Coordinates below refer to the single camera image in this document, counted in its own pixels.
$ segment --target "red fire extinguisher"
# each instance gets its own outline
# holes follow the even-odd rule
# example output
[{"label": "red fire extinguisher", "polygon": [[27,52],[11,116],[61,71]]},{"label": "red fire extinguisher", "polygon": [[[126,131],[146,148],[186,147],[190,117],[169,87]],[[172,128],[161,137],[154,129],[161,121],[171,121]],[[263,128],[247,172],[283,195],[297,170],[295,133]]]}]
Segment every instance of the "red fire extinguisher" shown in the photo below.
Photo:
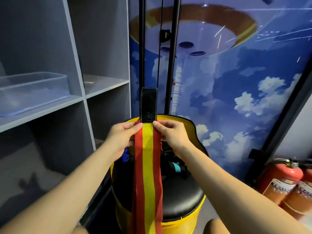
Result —
[{"label": "red fire extinguisher", "polygon": [[258,179],[258,191],[276,204],[285,198],[303,177],[297,162],[275,159],[268,163]]},{"label": "red fire extinguisher", "polygon": [[302,181],[282,201],[280,207],[299,220],[312,210],[312,167],[306,166]]}]

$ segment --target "person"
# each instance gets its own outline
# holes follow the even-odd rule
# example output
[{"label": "person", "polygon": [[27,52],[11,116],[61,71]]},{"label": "person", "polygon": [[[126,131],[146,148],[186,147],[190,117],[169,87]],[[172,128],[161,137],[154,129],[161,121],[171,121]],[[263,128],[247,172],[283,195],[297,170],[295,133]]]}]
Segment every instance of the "person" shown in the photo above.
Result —
[{"label": "person", "polygon": [[[210,220],[204,233],[211,234],[308,234],[302,224],[272,201],[239,181],[198,150],[188,139],[183,123],[153,122],[164,140],[189,168],[221,220]],[[42,196],[0,229],[0,234],[85,234],[76,227],[110,165],[142,123],[114,125],[106,141],[50,192]]]}]

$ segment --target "person's left hand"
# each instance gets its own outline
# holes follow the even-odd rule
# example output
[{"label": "person's left hand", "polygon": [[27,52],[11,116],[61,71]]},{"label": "person's left hand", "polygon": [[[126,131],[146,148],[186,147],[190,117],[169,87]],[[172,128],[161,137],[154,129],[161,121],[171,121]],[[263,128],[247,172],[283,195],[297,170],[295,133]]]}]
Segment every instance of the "person's left hand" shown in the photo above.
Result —
[{"label": "person's left hand", "polygon": [[119,159],[126,147],[134,145],[134,134],[143,127],[142,123],[124,122],[113,125],[104,144],[107,144],[114,154],[114,161]]}]

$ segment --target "clear plastic bin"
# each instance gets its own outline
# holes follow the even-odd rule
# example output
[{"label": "clear plastic bin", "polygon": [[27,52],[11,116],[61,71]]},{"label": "clear plastic bin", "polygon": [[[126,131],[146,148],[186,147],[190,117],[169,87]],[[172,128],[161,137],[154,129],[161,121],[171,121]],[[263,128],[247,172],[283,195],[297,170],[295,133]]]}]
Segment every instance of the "clear plastic bin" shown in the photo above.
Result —
[{"label": "clear plastic bin", "polygon": [[67,76],[35,72],[0,76],[0,116],[16,115],[70,96]]}]

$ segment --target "wall mural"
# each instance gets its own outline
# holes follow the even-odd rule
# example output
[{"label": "wall mural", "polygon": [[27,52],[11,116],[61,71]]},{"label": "wall mural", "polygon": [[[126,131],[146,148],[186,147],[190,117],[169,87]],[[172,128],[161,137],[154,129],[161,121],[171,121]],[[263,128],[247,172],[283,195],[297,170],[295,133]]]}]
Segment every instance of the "wall mural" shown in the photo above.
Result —
[{"label": "wall mural", "polygon": [[[163,113],[173,0],[147,0],[145,85]],[[138,116],[138,0],[130,0],[132,116]],[[191,119],[209,156],[243,179],[312,52],[312,0],[182,0],[170,113]]]}]

